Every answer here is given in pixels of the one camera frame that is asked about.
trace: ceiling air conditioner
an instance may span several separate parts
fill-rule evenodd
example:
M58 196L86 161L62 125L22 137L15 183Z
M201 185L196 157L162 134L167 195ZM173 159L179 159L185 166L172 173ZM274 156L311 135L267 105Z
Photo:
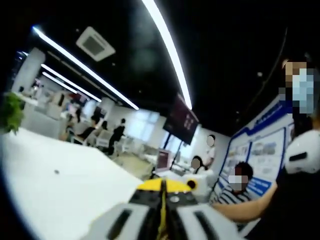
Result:
M97 62L116 52L116 50L91 26L88 26L84 30L76 41L76 45Z

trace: striped shirt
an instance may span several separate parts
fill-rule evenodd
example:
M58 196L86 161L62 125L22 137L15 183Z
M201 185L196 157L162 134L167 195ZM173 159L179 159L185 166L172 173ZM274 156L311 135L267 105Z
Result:
M216 195L214 192L212 192L209 204L241 204L244 202L248 202L251 200L250 193L245 190L241 193L235 194L233 193L233 189L230 185L227 185L225 188L222 189L220 194Z

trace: potted plant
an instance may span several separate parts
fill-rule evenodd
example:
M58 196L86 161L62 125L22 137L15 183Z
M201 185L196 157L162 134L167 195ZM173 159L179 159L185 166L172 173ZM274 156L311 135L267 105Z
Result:
M17 134L24 118L23 101L13 92L4 94L0 105L0 134Z

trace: black ceiling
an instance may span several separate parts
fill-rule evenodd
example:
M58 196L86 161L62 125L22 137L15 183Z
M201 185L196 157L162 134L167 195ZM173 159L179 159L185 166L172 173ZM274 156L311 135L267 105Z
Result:
M225 135L234 134L278 94L282 78L278 64L272 76L268 76L279 56L287 27L283 53L311 51L303 48L306 39L308 44L305 45L310 48L309 38L301 34L301 29L305 29L303 23L288 24L287 14L280 7L252 4L232 4L231 7L221 3L208 6L208 2L202 0L186 0L183 4L172 0L156 3L177 49L193 111L203 127ZM138 107L166 116L181 90L166 46L142 1L114 0L100 7L88 14L73 11L52 16L37 27ZM78 37L88 26L115 48L114 55L95 62L76 46ZM29 51L34 46L53 53L80 71L31 34L24 50ZM97 97L105 95L50 54L46 54L45 64ZM256 97L266 80L264 91Z

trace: floor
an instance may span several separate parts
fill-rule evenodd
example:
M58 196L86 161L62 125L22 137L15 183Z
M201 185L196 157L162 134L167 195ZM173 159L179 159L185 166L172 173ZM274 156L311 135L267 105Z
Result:
M114 161L128 173L141 180L147 180L151 174L152 167L150 163L133 154L124 153Z

